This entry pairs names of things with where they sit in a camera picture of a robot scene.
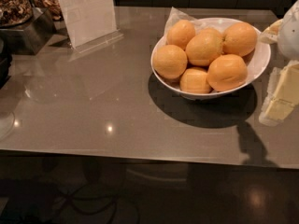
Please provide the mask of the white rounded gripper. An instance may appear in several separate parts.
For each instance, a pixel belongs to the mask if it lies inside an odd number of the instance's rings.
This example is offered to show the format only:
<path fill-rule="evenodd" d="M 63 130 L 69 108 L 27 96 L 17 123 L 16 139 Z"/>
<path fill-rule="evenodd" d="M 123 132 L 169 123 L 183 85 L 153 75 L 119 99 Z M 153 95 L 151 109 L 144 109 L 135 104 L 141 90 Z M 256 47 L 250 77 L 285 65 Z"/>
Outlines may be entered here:
<path fill-rule="evenodd" d="M 278 44 L 283 56 L 290 59 L 284 68 L 274 67 L 268 82 L 259 121 L 277 126 L 299 105 L 299 0 L 259 35 L 265 44 Z"/>

